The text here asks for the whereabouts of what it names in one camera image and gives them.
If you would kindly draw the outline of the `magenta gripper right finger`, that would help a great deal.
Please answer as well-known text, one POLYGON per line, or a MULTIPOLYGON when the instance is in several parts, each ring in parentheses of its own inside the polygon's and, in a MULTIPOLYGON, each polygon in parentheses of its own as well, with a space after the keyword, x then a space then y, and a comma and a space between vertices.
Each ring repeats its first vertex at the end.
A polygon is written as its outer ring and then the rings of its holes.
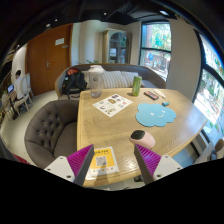
POLYGON ((145 184, 150 184, 182 169, 182 166, 169 155, 160 156, 140 145, 134 146, 134 155, 145 184))

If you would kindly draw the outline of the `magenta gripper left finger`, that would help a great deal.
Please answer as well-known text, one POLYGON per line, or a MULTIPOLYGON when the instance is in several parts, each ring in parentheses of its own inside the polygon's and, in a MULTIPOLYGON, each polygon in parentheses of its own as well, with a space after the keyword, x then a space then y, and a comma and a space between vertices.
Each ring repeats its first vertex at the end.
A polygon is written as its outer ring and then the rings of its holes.
POLYGON ((94 145, 91 144, 67 157, 59 156, 45 171, 82 186, 93 156, 94 145))

